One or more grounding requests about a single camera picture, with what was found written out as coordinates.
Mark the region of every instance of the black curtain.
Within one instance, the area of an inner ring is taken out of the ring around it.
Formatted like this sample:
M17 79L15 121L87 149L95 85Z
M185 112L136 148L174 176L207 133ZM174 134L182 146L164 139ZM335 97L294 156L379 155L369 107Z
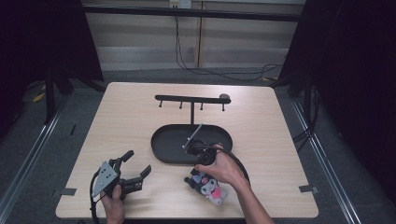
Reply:
M341 135L394 203L395 11L387 0L307 0L279 78L290 80L290 95L312 79Z
M48 69L66 78L103 80L79 0L5 0L0 7L0 135L21 107L27 85Z

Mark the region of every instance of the human hand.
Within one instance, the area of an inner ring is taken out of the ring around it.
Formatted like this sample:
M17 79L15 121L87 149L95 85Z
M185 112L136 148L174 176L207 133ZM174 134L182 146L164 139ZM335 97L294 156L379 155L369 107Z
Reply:
M214 147L223 148L220 144L215 144ZM207 166L197 164L195 169L212 175L218 181L230 184L234 188L239 184L246 183L246 179L236 162L220 150L217 151L216 160L212 164Z
M113 189L112 197L105 196L103 191L100 192L102 204L106 211L107 224L121 224L125 219L123 203L120 199L122 190L120 185Z

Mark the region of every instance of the small object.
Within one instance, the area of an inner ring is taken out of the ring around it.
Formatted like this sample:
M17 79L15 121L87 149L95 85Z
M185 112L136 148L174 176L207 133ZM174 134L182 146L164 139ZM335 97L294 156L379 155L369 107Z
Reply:
M70 132L70 135L73 135L75 129L76 129L76 124L73 126L73 129L72 129L72 131Z
M44 85L41 88L41 90L37 93L37 96L35 97L35 99L33 99L33 102L36 103L36 102L40 101L41 99L43 99L45 94L46 94L46 85Z
M211 175L205 173L198 173L197 170L191 171L193 175L191 178L185 177L184 182L195 189L199 194L206 196L210 202L215 205L220 205L227 197L228 192L219 186L219 182Z
M228 95L228 94L226 94L226 93L222 93L222 94L219 96L219 98L220 98L220 99L230 99L230 95Z
M187 153L194 155L195 153L192 150L188 150ZM214 148L204 148L198 152L198 160L197 162L202 165L210 165L216 160L216 150Z

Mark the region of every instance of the metal frame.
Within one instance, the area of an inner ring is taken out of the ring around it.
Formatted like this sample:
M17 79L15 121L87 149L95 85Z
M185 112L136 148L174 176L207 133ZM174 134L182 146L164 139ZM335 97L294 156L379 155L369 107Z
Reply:
M83 10L88 13L108 13L108 14L130 14L130 15L148 15L148 16L179 16L179 17L198 17L198 18L220 18L220 19L238 19L254 21L294 21L301 19L300 15L292 14L271 14L271 13L252 13L236 11L218 11L205 9L186 9L186 8L168 8L168 7L120 7L107 5L54 5L41 4L35 6L38 10L62 12L76 12Z
M297 113L297 116L303 125L303 128L306 130L309 124L305 120L305 115L302 106L299 102L293 101L294 109ZM349 196L347 195L346 190L342 186L340 180L338 179L337 174L332 168L332 164L329 161L329 158L326 155L321 143L318 140L318 137L315 133L311 133L309 136L309 141L311 143L312 148L314 149L315 154L317 155L318 162L326 175L327 180L329 181L330 187L332 188L332 192L334 193L337 202L339 203L341 210L343 211L346 220L349 224L361 223L358 212L356 211L355 205L350 201Z
M65 96L62 101L60 102L60 106L58 110L55 112L53 118L47 123L43 129L41 130L40 135L38 136L35 144L33 145L32 149L30 150L29 155L27 156L26 160L24 161L21 169L15 175L14 179L12 180L11 184L8 186L7 191L3 195L0 201L0 224L6 223L8 215L10 214L12 208L14 207L15 202L17 201L18 197L21 194L21 191L26 184L30 173L32 173L35 164L37 163L41 152L43 151L44 147L46 146L48 140L50 139L50 135L52 134L62 110L67 102L67 96Z

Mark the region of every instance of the wooden table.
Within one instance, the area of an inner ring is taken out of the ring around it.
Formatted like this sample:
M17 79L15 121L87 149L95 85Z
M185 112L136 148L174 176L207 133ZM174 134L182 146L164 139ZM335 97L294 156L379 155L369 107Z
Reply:
M216 206L196 193L183 178L192 166L158 161L150 139L166 124L190 123L190 104L179 109L177 102L160 102L156 94L219 97L230 95L232 102L195 107L195 123L218 125L233 139L233 153L245 165L251 186L271 217L316 217L318 208L312 192L301 193L308 184L303 167L271 88L111 83L108 85L85 143L66 187L77 189L74 196L62 196L56 215L65 218L91 217L89 186L102 161L134 156L121 166L121 178L139 175L151 164L143 190L128 194L124 201L127 218L240 218L242 210L231 186L225 202ZM101 203L97 215L105 216Z

